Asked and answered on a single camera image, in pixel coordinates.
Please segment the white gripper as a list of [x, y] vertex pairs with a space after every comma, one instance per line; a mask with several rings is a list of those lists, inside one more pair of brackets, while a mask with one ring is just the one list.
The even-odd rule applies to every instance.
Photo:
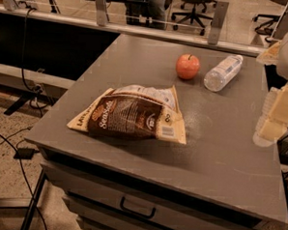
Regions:
[[[256, 57], [265, 66], [276, 65], [277, 74], [288, 80], [288, 32], [283, 40]], [[266, 95], [253, 142], [263, 148], [273, 145], [288, 130], [288, 83], [281, 88], [272, 87]]]

